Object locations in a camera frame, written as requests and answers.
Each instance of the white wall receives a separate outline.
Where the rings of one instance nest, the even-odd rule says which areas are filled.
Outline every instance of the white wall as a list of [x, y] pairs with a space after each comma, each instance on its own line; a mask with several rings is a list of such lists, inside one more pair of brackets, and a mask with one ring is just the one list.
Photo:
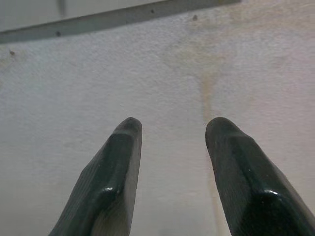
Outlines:
[[313, 12], [311, 0], [244, 0], [1, 44], [0, 235], [48, 234], [129, 116], [144, 134], [131, 236], [229, 235], [204, 142], [216, 116], [252, 135], [315, 212]]

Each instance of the textured wall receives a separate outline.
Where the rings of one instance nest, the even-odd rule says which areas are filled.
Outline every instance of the textured wall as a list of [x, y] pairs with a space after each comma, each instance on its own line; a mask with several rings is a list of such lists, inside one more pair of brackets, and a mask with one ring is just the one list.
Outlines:
[[244, 0], [0, 45], [0, 235], [48, 234], [129, 116], [144, 133], [131, 236], [228, 235], [204, 142], [216, 116], [252, 135], [315, 212], [311, 2]]

